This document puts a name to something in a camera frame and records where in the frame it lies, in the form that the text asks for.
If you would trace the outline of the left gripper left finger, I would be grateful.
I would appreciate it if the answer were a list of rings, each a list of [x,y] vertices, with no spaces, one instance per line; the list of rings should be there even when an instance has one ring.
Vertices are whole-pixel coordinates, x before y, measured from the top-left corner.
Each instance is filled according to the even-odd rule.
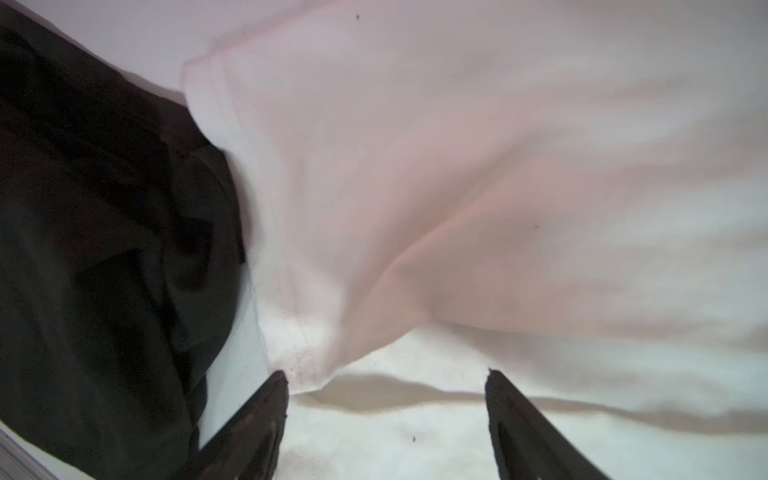
[[[172,480],[268,480],[274,477],[289,400],[276,371]]]

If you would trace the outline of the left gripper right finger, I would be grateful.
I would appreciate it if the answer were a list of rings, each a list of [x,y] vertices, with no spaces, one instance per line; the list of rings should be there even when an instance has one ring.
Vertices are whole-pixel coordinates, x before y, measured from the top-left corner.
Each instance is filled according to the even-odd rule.
[[[489,372],[485,400],[501,480],[608,479],[502,372]]]

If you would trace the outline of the white t shirt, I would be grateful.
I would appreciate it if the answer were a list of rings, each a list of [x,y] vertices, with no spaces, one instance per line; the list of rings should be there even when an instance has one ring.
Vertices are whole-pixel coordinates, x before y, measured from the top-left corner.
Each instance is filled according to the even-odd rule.
[[[767,5],[333,1],[186,66],[280,479],[493,479],[503,372],[612,479],[767,475]]]

